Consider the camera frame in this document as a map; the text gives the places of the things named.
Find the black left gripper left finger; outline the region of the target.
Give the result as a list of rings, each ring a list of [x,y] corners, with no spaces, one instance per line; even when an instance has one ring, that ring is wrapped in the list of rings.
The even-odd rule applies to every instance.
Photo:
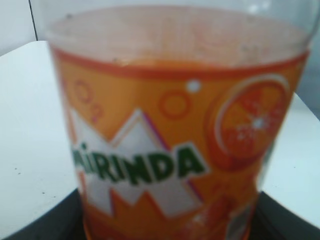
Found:
[[[81,217],[78,190],[67,196],[47,192],[17,199],[0,200],[0,238],[2,240],[66,240]]]

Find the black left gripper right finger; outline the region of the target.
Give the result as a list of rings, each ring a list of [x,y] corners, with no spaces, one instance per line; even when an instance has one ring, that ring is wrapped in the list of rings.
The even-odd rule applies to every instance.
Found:
[[[256,240],[318,240],[320,229],[262,192],[254,213],[254,238]]]

